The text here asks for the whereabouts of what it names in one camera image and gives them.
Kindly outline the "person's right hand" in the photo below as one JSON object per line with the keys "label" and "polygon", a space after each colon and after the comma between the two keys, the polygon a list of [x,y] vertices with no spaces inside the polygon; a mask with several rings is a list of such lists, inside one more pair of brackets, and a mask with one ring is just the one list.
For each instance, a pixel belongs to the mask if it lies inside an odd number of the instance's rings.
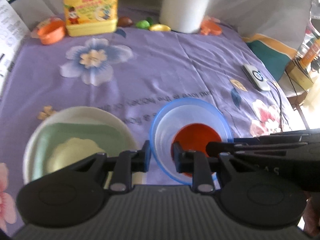
{"label": "person's right hand", "polygon": [[319,235],[319,192],[310,193],[303,213],[304,232],[312,237]]}

